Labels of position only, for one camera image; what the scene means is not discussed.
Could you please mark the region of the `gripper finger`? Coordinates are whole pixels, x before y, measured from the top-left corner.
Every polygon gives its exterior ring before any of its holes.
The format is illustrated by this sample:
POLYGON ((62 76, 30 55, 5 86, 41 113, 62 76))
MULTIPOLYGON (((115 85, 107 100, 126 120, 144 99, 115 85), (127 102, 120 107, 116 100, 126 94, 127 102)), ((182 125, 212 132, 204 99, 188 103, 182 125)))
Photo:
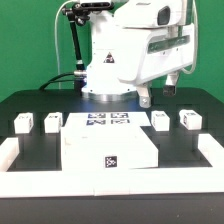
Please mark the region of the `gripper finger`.
POLYGON ((151 106, 151 93, 148 86, 143 84, 136 87, 139 96, 139 105, 142 108, 149 108, 151 106))
POLYGON ((179 80, 179 73, 174 72, 167 75, 165 85, 163 87, 163 95, 172 97, 176 94, 176 86, 179 80))

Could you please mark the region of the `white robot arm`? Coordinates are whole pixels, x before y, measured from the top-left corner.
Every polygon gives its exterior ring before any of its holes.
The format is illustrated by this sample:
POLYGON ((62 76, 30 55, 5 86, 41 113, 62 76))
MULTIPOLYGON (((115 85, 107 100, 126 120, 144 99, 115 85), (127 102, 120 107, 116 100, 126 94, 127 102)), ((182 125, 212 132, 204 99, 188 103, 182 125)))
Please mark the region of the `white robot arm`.
POLYGON ((153 80, 166 78, 163 94, 176 94, 179 74, 196 66, 195 0, 127 0, 115 12, 90 10, 92 60, 82 94, 101 102, 137 95, 151 106, 153 80))

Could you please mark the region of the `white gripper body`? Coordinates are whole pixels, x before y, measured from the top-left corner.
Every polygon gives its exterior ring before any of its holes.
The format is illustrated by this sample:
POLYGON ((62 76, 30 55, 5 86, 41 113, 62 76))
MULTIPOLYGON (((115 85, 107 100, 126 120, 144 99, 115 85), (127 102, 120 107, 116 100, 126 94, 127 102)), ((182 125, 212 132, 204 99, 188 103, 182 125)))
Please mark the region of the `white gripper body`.
POLYGON ((123 29, 117 44, 117 76, 123 83, 139 86, 191 65, 193 57, 193 24, 174 37, 167 28, 123 29))

